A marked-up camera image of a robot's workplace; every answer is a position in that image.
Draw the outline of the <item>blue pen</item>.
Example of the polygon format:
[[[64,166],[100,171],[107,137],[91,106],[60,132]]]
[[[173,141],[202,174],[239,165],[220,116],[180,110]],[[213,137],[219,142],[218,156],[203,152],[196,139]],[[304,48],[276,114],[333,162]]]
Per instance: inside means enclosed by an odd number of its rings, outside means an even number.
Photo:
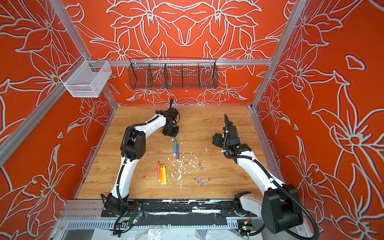
[[[173,138],[174,140],[174,151],[173,151],[173,155],[175,156],[177,154],[177,139],[176,138]]]

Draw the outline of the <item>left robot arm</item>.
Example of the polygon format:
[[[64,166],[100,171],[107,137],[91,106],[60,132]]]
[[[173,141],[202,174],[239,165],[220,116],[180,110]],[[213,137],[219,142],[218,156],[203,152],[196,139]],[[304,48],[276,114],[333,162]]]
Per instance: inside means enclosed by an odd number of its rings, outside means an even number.
[[[132,208],[129,205],[129,191],[135,168],[146,152],[146,140],[158,129],[162,134],[174,138],[179,132],[177,109],[169,107],[166,111],[156,110],[155,115],[145,123],[126,128],[121,143],[121,166],[111,192],[101,195],[103,200],[102,217],[115,217]]]

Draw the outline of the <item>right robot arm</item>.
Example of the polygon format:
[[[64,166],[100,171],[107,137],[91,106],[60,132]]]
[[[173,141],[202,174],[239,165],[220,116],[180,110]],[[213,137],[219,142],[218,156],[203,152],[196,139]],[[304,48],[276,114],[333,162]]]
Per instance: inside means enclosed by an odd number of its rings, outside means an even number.
[[[310,212],[301,204],[299,192],[292,184],[285,184],[276,178],[257,159],[247,144],[242,144],[236,126],[225,120],[222,134],[213,136],[213,145],[222,149],[227,159],[233,160],[242,167],[256,183],[263,194],[259,200],[252,193],[244,192],[235,197],[238,212],[249,212],[256,215],[271,233],[286,232],[298,240],[305,237],[292,231],[304,222],[307,217],[313,227],[309,238],[317,240],[320,230]]]

